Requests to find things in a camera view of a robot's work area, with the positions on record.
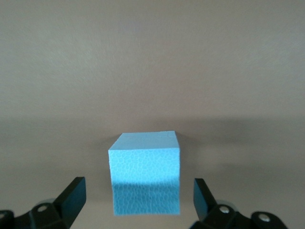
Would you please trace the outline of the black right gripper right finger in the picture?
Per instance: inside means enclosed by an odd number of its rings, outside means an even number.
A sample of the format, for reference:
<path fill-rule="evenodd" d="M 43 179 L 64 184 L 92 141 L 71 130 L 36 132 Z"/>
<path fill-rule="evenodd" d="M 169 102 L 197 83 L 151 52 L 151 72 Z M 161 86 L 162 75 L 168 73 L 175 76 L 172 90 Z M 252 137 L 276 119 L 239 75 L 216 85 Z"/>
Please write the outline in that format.
<path fill-rule="evenodd" d="M 263 211 L 252 213 L 250 218 L 224 203 L 217 203 L 202 178 L 194 180 L 193 203 L 198 221 L 192 229 L 285 229 L 278 216 Z"/>

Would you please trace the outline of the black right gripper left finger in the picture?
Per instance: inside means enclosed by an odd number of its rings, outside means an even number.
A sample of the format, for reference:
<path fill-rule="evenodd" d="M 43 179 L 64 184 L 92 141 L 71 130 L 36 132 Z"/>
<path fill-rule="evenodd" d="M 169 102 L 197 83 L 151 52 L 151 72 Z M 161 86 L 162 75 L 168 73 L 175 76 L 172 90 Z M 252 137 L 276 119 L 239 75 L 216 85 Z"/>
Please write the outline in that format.
<path fill-rule="evenodd" d="M 2 229 L 69 229 L 86 203 L 86 181 L 76 177 L 55 199 L 44 200 L 28 212 L 15 216 L 0 211 Z"/>

